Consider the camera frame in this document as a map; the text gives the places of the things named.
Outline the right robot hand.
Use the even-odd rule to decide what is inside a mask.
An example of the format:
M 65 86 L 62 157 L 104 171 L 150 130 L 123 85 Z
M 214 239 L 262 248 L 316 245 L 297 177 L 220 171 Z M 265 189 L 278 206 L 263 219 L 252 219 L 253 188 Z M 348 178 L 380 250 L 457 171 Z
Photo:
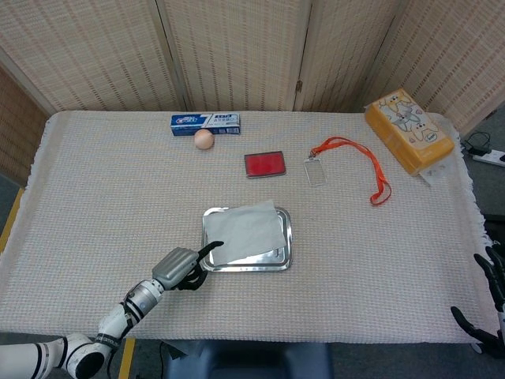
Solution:
M 451 307 L 451 313 L 458 326 L 478 343 L 472 343 L 472 348 L 478 354 L 487 354 L 497 359 L 504 359 L 504 250 L 487 246 L 485 251 L 489 259 L 480 254 L 473 255 L 488 281 L 494 307 L 499 320 L 499 330 L 496 335 L 476 328 L 456 306 Z

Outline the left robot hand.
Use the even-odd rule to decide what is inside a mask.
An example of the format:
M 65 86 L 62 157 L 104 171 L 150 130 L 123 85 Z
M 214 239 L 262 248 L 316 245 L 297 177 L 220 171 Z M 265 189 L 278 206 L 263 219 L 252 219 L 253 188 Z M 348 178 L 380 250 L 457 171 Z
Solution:
M 195 291 L 208 275 L 200 262 L 213 249 L 223 245 L 223 241 L 214 241 L 199 251 L 177 247 L 152 269 L 152 279 L 158 281 L 165 291 Z

